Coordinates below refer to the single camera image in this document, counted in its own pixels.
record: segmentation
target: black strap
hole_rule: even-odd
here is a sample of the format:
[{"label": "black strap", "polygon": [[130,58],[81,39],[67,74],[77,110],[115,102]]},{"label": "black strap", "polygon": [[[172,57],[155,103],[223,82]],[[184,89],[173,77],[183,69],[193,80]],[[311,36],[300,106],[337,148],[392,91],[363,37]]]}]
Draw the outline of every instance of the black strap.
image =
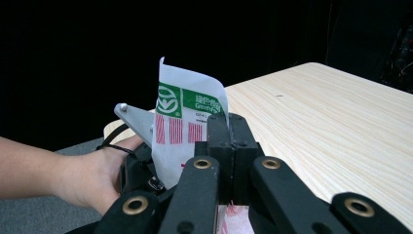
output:
[{"label": "black strap", "polygon": [[127,153],[129,153],[129,154],[131,154],[131,155],[136,156],[136,155],[134,154],[133,150],[130,150],[130,149],[127,149],[127,148],[124,148],[124,147],[121,147],[121,146],[118,146],[118,145],[115,145],[115,144],[111,144],[111,143],[110,143],[115,137],[117,137],[119,134],[121,134],[124,130],[126,130],[126,129],[128,129],[128,128],[129,128],[129,126],[126,125],[125,123],[122,124],[121,126],[119,126],[118,128],[116,128],[116,129],[115,129],[112,133],[110,133],[110,135],[103,141],[103,143],[96,148],[96,150],[99,150],[99,149],[101,149],[101,148],[103,148],[103,147],[111,147],[111,148],[115,148],[115,149],[119,149],[119,150],[125,151],[125,152],[127,152]]}]

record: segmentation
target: black background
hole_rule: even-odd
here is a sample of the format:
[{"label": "black background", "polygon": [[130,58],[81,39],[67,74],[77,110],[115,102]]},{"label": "black background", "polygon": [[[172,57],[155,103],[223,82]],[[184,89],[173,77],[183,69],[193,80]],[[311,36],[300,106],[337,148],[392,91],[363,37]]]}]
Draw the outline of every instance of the black background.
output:
[{"label": "black background", "polygon": [[[336,46],[329,65],[375,80],[380,64],[367,73],[349,65],[355,55],[345,54],[340,35],[369,16],[337,16],[360,4],[371,10],[377,1],[341,2],[2,1],[0,136],[50,150],[102,137],[118,119],[117,103],[155,107],[161,57],[229,86],[308,61],[324,63],[330,43]],[[383,2],[380,10],[395,5]],[[377,29],[388,35],[375,46],[380,55],[389,52],[407,2],[394,7],[391,25]]]}]

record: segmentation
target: white paper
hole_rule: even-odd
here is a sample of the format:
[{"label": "white paper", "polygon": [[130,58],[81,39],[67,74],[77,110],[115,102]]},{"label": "white paper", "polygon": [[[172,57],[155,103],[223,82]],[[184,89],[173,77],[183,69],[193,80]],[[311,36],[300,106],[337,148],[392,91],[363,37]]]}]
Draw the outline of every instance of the white paper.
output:
[{"label": "white paper", "polygon": [[175,186],[194,157],[195,141],[207,140],[207,117],[223,112],[228,123],[225,88],[213,77],[164,64],[153,125],[152,158],[166,189]]}]

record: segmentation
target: light wood surface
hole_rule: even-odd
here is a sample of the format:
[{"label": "light wood surface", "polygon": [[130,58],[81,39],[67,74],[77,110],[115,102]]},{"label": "light wood surface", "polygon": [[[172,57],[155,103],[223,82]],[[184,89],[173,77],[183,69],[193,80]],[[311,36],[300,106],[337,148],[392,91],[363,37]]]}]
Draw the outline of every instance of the light wood surface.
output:
[{"label": "light wood surface", "polygon": [[413,230],[412,95],[318,63],[226,91],[229,111],[245,117],[266,155],[283,159],[316,196],[359,193]]}]

